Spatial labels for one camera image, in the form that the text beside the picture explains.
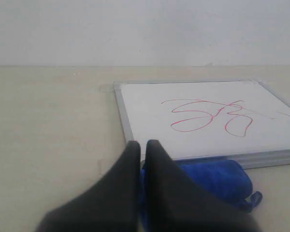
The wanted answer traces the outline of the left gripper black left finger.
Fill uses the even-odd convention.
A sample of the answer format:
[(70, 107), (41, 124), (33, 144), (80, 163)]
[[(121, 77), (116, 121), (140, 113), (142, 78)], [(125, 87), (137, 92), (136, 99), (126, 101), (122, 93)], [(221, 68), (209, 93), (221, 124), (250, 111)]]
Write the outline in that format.
[(38, 232), (138, 230), (140, 145), (129, 141), (112, 168), (90, 189), (48, 212)]

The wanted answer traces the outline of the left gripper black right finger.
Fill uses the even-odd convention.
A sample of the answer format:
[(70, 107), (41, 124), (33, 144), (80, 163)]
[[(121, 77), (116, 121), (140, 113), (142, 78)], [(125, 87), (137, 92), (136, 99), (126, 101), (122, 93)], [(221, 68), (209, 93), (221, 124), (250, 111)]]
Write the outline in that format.
[(145, 154), (145, 194), (151, 232), (259, 232), (252, 216), (197, 185), (158, 140)]

